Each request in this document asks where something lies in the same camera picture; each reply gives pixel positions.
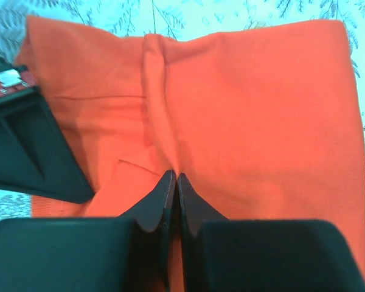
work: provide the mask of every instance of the folded garment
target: folded garment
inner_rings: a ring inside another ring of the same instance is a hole
[[[30,16],[38,80],[96,195],[33,216],[117,216],[164,171],[230,219],[327,220],[365,280],[365,152],[346,30],[307,21],[188,42]],[[173,242],[172,291],[182,291]]]

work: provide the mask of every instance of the orange cloth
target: orange cloth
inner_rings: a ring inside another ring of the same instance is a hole
[[[34,216],[116,216],[164,171],[230,219],[317,218],[365,280],[365,152],[346,31],[307,21],[180,43],[30,17],[28,65],[93,188]],[[173,244],[172,291],[183,290]]]

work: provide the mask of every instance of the floral tablecloth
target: floral tablecloth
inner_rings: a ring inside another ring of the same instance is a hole
[[[347,29],[365,136],[365,0],[0,0],[0,56],[13,60],[26,15],[99,27],[120,37],[161,33],[186,41],[217,31],[308,19],[339,19]],[[0,190],[0,220],[30,216],[30,197]]]

